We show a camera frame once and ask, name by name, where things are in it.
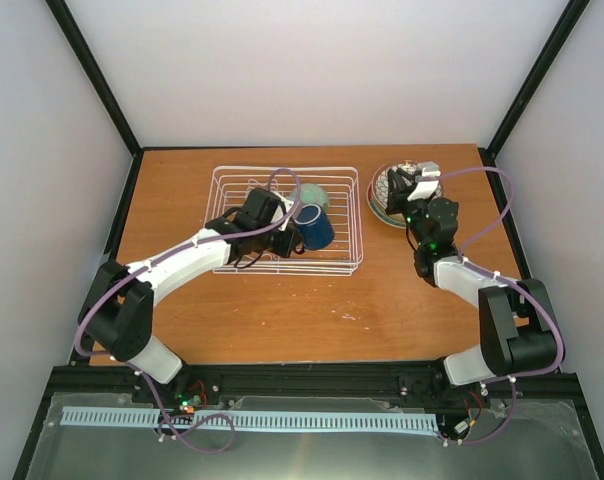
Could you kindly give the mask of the dark blue ceramic mug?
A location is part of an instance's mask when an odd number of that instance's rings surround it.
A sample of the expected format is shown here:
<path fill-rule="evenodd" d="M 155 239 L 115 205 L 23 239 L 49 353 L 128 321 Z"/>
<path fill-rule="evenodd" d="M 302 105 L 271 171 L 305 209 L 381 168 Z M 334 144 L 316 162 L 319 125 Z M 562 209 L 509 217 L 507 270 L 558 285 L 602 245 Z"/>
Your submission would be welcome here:
<path fill-rule="evenodd" d="M 317 251 L 328 247 L 335 238 L 330 220 L 318 204 L 304 205 L 294 219 L 297 230 L 307 250 Z"/>

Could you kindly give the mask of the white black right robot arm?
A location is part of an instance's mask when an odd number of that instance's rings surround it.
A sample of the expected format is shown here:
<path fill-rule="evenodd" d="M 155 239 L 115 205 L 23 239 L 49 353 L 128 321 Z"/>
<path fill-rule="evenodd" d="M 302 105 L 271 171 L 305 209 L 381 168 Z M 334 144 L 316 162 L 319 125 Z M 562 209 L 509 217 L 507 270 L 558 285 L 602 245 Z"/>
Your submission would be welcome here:
<path fill-rule="evenodd" d="M 443 196 L 444 177 L 433 162 L 396 164 L 375 186 L 386 197 L 386 216 L 404 221 L 417 275 L 478 311 L 480 342 L 443 359 L 445 385 L 514 383 L 555 371 L 565 346 L 546 287 L 490 271 L 456 247 L 459 205 Z"/>

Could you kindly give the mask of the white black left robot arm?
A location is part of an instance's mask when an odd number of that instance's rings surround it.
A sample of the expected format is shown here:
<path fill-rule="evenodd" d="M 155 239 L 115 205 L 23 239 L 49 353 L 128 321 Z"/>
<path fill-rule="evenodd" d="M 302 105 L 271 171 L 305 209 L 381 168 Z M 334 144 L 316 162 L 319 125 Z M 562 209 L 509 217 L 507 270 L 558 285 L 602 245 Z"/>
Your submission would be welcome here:
<path fill-rule="evenodd" d="M 250 253 L 290 256 L 301 243 L 299 232 L 289 224 L 299 207 L 299 195 L 288 200 L 255 188 L 241 206 L 228 209 L 160 254 L 128 265 L 103 263 L 82 307 L 76 351 L 84 357 L 95 354 L 82 345 L 87 335 L 103 347 L 101 355 L 153 378 L 156 392 L 166 401 L 183 400 L 190 378 L 181 371 L 184 361 L 153 334 L 155 307 L 195 278 Z"/>

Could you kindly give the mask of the green floral ceramic bowl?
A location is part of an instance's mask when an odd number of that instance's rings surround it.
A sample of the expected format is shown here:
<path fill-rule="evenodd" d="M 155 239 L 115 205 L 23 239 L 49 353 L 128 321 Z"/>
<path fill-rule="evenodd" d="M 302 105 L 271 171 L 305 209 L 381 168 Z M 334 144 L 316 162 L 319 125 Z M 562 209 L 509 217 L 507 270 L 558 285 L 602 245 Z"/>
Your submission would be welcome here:
<path fill-rule="evenodd" d="M 296 197 L 299 198 L 300 207 L 318 205 L 324 211 L 329 208 L 329 196 L 325 189 L 318 184 L 302 183 L 300 189 L 294 188 L 287 195 L 287 199 L 290 201 L 294 201 Z"/>

